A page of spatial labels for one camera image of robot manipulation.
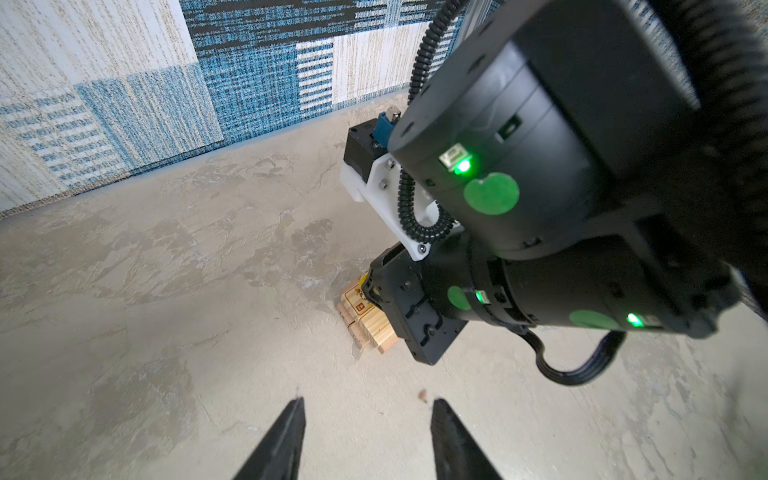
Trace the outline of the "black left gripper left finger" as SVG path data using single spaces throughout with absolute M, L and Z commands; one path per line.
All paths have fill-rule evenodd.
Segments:
M 287 403 L 233 479 L 297 479 L 305 429 L 305 402 L 297 397 Z

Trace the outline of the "light wood block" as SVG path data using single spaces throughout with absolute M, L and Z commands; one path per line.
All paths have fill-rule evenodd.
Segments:
M 396 334 L 385 313 L 377 307 L 365 317 L 360 318 L 359 322 L 368 333 L 371 343 L 376 349 L 388 336 Z

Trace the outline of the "patterned wood block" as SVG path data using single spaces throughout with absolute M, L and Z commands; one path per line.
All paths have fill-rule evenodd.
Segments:
M 365 317 L 375 309 L 375 306 L 368 301 L 357 282 L 352 282 L 342 289 L 341 302 L 354 321 Z

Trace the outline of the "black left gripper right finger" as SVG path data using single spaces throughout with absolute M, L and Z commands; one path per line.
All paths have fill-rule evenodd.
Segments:
M 502 479 L 445 399 L 433 402 L 430 432 L 438 480 Z

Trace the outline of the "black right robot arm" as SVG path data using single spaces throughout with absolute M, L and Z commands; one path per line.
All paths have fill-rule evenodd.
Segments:
M 631 332 L 766 305 L 767 54 L 737 3 L 650 3 L 690 92 L 617 1 L 509 1 L 435 67 L 463 8 L 433 15 L 388 142 L 397 223 L 430 250 L 363 286 L 415 360 L 479 321 L 578 385 Z

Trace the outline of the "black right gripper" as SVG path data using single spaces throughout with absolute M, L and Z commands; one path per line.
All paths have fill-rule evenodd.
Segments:
M 454 340 L 479 316 L 465 299 L 459 309 L 449 297 L 469 291 L 436 262 L 415 261 L 400 243 L 375 258 L 362 285 L 364 297 L 382 310 L 414 360 L 439 362 Z

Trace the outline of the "plain wood block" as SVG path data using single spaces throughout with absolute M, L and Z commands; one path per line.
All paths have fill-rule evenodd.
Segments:
M 377 346 L 377 350 L 380 354 L 385 354 L 399 341 L 400 341 L 400 338 L 396 334 L 392 334 Z
M 351 313 L 344 303 L 338 303 L 336 309 L 356 347 L 359 350 L 367 349 L 371 344 L 371 339 L 359 322 L 358 317 L 354 313 Z

